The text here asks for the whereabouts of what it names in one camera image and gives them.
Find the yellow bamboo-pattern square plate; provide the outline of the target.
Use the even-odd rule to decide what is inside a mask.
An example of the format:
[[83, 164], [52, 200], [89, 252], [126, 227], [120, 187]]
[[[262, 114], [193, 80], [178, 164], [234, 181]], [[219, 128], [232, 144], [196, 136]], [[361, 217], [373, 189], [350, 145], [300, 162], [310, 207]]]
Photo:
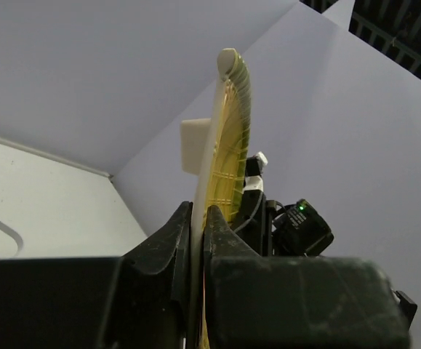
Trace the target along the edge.
[[182, 168], [198, 176], [190, 226], [190, 305], [187, 348], [198, 348], [202, 329], [202, 244], [207, 210], [217, 206], [227, 222], [243, 196], [251, 122], [251, 84], [244, 59], [234, 48], [217, 56], [218, 78], [210, 119], [180, 125]]

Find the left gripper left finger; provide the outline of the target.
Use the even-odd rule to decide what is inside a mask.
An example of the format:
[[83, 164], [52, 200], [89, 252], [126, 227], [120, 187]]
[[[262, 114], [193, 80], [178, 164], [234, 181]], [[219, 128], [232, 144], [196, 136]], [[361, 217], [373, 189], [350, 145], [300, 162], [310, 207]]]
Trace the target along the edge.
[[181, 348], [192, 208], [120, 257], [0, 260], [0, 348]]

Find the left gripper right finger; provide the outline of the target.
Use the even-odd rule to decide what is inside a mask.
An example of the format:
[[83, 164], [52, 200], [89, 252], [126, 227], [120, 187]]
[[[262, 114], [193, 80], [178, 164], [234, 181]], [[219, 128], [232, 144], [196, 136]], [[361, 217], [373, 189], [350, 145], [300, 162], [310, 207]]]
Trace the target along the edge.
[[220, 209], [204, 229], [207, 337], [211, 348], [410, 348], [388, 277], [373, 262], [262, 257]]

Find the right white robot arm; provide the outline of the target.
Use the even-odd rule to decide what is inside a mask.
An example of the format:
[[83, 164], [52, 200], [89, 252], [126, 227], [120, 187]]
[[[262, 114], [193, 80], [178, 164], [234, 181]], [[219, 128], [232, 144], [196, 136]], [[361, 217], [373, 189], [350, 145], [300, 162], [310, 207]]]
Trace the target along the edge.
[[317, 257], [334, 241], [332, 229], [308, 201], [283, 205], [261, 190], [244, 193], [230, 228], [263, 257]]

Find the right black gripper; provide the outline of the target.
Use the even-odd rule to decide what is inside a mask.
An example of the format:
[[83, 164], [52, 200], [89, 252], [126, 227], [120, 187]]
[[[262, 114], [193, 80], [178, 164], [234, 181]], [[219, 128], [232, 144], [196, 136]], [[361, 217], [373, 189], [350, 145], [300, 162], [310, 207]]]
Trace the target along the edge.
[[233, 232], [263, 257], [273, 256], [273, 218], [277, 203], [259, 190], [245, 191], [231, 223]]

